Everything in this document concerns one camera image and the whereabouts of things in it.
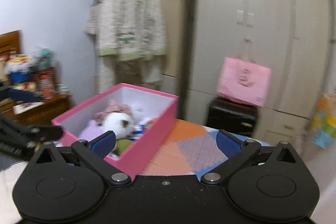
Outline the blue wet wipes pack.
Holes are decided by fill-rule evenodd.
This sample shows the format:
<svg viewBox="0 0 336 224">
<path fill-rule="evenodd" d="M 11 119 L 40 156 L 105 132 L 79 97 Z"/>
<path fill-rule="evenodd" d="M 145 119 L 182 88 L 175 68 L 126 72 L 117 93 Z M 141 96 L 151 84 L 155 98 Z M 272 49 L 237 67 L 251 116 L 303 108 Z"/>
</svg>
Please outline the blue wet wipes pack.
<svg viewBox="0 0 336 224">
<path fill-rule="evenodd" d="M 144 133 L 146 133 L 147 130 L 152 127 L 152 125 L 152 123 L 135 125 L 133 132 L 129 136 L 129 139 L 132 141 L 141 139 Z"/>
</svg>

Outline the green soft ball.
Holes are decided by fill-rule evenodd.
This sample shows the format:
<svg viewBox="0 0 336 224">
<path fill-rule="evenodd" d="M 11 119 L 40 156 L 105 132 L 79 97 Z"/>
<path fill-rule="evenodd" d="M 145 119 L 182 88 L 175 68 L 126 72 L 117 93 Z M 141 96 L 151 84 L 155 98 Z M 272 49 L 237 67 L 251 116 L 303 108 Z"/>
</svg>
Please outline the green soft ball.
<svg viewBox="0 0 336 224">
<path fill-rule="evenodd" d="M 117 156 L 120 156 L 132 143 L 133 141 L 131 139 L 118 139 L 116 141 L 116 148 L 114 149 L 114 153 Z"/>
</svg>

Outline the cream fluffy cardigan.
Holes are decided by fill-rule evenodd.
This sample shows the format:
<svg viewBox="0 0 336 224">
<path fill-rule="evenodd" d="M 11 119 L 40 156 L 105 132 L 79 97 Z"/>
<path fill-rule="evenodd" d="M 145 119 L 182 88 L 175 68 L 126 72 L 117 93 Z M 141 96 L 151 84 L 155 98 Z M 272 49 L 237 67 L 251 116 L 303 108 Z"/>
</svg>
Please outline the cream fluffy cardigan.
<svg viewBox="0 0 336 224">
<path fill-rule="evenodd" d="M 161 0 L 94 0 L 85 33 L 94 38 L 98 92 L 119 83 L 159 89 L 168 49 Z"/>
</svg>

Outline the white brown plush toy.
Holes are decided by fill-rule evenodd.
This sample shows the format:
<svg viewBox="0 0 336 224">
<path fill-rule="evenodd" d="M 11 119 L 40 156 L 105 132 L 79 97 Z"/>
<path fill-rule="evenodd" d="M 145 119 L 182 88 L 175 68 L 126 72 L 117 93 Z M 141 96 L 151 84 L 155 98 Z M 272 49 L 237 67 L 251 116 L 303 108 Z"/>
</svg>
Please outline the white brown plush toy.
<svg viewBox="0 0 336 224">
<path fill-rule="evenodd" d="M 117 140 L 125 139 L 134 130 L 134 120 L 125 113 L 111 113 L 104 119 L 102 127 L 105 132 L 114 132 Z"/>
</svg>

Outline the pink paper shopping bag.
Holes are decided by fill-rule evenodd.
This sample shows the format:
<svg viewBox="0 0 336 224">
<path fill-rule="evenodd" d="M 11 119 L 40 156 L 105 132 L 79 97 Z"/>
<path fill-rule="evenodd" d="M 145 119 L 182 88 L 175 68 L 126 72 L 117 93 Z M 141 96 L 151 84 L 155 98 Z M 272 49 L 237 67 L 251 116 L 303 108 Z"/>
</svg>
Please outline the pink paper shopping bag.
<svg viewBox="0 0 336 224">
<path fill-rule="evenodd" d="M 252 40 L 245 38 L 235 58 L 224 58 L 217 94 L 234 102 L 263 107 L 268 96 L 272 69 L 256 63 L 252 47 Z"/>
</svg>

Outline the pink floral fabric item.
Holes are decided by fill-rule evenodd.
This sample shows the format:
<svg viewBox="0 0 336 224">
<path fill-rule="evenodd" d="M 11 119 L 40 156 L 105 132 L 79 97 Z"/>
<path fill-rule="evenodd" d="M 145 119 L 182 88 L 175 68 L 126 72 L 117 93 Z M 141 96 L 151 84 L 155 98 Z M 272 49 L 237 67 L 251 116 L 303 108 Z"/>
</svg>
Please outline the pink floral fabric item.
<svg viewBox="0 0 336 224">
<path fill-rule="evenodd" d="M 129 105 L 116 102 L 114 99 L 110 99 L 105 110 L 97 112 L 94 115 L 94 120 L 97 122 L 97 124 L 102 124 L 104 119 L 111 113 L 125 113 L 130 116 L 133 115 Z"/>
</svg>

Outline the pink cardboard box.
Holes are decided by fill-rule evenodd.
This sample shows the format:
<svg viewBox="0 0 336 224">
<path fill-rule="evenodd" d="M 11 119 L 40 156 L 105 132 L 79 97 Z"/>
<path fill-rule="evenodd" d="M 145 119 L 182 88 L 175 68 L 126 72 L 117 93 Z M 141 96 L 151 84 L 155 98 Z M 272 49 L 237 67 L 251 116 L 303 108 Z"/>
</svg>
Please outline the pink cardboard box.
<svg viewBox="0 0 336 224">
<path fill-rule="evenodd" d="M 130 177 L 140 174 L 175 125 L 178 97 L 130 84 L 118 84 L 52 120 L 61 126 L 64 146 L 113 131 L 105 161 Z"/>
</svg>

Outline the colourful hanging gift bag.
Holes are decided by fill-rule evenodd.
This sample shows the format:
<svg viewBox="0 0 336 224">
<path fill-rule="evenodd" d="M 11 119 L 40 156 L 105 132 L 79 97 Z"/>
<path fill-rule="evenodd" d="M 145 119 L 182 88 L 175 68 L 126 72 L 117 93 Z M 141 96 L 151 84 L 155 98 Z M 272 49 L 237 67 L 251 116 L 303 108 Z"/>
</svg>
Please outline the colourful hanging gift bag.
<svg viewBox="0 0 336 224">
<path fill-rule="evenodd" d="M 335 141 L 335 93 L 323 93 L 318 101 L 312 130 L 315 133 L 313 143 L 323 149 Z"/>
</svg>

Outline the small white plush toy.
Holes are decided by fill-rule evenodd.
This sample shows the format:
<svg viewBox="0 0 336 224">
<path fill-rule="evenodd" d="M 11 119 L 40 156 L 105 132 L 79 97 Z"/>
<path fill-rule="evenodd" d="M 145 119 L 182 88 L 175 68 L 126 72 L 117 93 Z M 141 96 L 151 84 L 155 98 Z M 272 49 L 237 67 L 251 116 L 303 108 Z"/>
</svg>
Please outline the small white plush toy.
<svg viewBox="0 0 336 224">
<path fill-rule="evenodd" d="M 140 124 L 145 118 L 142 105 L 138 102 L 133 102 L 129 105 L 129 107 L 134 120 L 134 124 Z"/>
</svg>

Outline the purple plush toy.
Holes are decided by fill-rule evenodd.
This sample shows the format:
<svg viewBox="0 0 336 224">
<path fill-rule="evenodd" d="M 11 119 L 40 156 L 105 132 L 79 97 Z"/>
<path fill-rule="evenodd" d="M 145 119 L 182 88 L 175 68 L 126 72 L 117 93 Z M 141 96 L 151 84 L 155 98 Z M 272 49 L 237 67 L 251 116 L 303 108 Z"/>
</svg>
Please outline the purple plush toy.
<svg viewBox="0 0 336 224">
<path fill-rule="evenodd" d="M 95 120 L 90 120 L 86 128 L 78 135 L 78 139 L 92 141 L 104 133 L 103 127 L 98 125 Z"/>
</svg>

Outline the beige wardrobe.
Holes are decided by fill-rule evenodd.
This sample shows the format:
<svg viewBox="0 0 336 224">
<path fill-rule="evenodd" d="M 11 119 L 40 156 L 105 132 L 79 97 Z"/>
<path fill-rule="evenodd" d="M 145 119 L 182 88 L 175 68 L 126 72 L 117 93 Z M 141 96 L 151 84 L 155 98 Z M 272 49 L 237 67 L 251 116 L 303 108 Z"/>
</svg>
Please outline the beige wardrobe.
<svg viewBox="0 0 336 224">
<path fill-rule="evenodd" d="M 254 136 L 292 141 L 308 124 L 330 50 L 330 0 L 162 0 L 177 76 L 178 117 L 203 124 L 225 58 L 272 71 Z"/>
</svg>

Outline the wooden side cabinet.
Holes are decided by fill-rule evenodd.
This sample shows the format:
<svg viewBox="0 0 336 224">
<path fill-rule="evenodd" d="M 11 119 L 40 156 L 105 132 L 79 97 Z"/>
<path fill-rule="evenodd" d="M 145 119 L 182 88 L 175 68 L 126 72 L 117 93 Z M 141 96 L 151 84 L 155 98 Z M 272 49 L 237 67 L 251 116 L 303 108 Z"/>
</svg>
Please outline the wooden side cabinet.
<svg viewBox="0 0 336 224">
<path fill-rule="evenodd" d="M 44 104 L 37 106 L 31 110 L 27 110 L 21 114 L 15 114 L 13 107 L 18 102 L 7 101 L 1 106 L 1 113 L 8 116 L 12 120 L 22 125 L 51 125 L 52 120 L 64 112 L 68 111 L 72 106 L 72 96 L 67 93 L 61 95 L 56 93 L 51 99 L 44 100 Z"/>
</svg>

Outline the black suitcase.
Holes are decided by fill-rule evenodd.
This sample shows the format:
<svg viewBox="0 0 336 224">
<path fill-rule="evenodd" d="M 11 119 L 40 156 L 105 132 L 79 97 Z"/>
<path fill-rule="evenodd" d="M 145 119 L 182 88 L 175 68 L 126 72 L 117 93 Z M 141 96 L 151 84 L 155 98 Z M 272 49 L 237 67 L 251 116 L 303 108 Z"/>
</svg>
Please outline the black suitcase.
<svg viewBox="0 0 336 224">
<path fill-rule="evenodd" d="M 257 106 L 216 97 L 209 104 L 206 126 L 252 137 L 258 117 Z"/>
</svg>

